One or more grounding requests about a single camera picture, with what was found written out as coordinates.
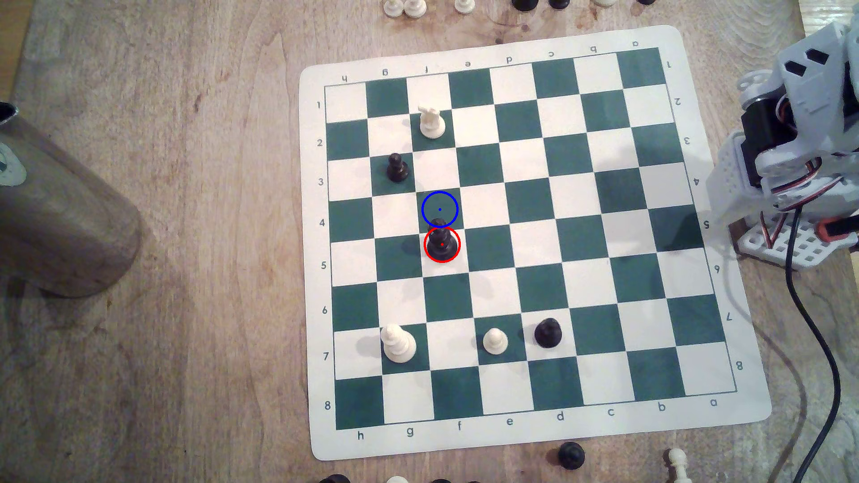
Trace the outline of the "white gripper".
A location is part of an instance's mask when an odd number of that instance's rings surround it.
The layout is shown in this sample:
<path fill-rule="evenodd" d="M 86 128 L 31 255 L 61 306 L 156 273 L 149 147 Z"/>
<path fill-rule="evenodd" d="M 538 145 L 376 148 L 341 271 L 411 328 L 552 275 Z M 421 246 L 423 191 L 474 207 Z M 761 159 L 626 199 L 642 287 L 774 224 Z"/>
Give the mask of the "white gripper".
<path fill-rule="evenodd" d="M 778 55 L 777 66 L 797 126 L 854 126 L 857 93 L 851 63 L 856 36 L 833 22 Z"/>

